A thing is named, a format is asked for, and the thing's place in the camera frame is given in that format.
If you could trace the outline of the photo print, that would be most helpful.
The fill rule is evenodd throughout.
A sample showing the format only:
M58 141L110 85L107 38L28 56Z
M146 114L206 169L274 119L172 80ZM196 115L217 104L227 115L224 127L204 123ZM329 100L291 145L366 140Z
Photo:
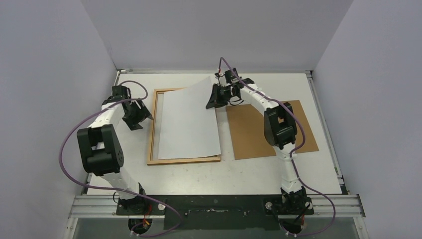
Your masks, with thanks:
M163 96L158 159L203 158L221 154L216 113L206 109L212 79Z

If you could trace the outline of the brown backing board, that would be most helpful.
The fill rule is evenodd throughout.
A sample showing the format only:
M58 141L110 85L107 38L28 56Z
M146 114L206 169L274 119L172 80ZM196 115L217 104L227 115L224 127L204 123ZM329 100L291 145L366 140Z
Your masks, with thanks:
M319 151L314 134L299 100L289 101L293 113L301 123L306 142L296 153ZM225 108L234 158L236 160L275 156L276 152L264 137L263 116L251 105L227 106Z

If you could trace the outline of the wooden picture frame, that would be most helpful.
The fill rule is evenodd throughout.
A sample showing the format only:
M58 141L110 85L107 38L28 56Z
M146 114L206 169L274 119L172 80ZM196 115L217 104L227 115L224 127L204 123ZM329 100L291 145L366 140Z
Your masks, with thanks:
M158 95L164 94L165 92L181 90L183 88L166 88L166 89L154 89L153 93L153 106L152 106L152 116L154 117L153 123L150 127L149 133L149 146L148 154L146 159L147 166L158 166L158 165L172 165L172 164L193 164L193 163L211 163L211 162L220 162L221 155L211 156L211 157L201 157L201 158L184 158L184 159L154 159L154 139L155 139L155 126L157 123L157 98Z

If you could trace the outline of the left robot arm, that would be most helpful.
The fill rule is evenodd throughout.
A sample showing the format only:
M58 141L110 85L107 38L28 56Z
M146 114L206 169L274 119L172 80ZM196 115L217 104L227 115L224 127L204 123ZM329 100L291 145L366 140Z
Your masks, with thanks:
M142 100L132 100L130 89L123 85L112 87L101 110L88 127L77 131L83 168L118 192L118 208L135 215L147 213L150 203L141 184L123 167L123 149L115 128L123 121L131 131L141 130L141 122L152 119L152 114Z

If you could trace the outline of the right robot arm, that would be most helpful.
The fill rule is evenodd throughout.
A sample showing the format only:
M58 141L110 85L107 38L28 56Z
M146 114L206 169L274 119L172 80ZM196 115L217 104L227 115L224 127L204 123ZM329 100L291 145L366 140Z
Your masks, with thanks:
M237 97L251 104L263 116L264 137L281 160L281 202L273 203L271 208L284 215L313 214L312 201L294 163L298 127L292 105L270 98L253 80L239 77L234 68L224 73L217 72L215 77L217 80L225 78L226 83L213 84L206 109L225 107Z

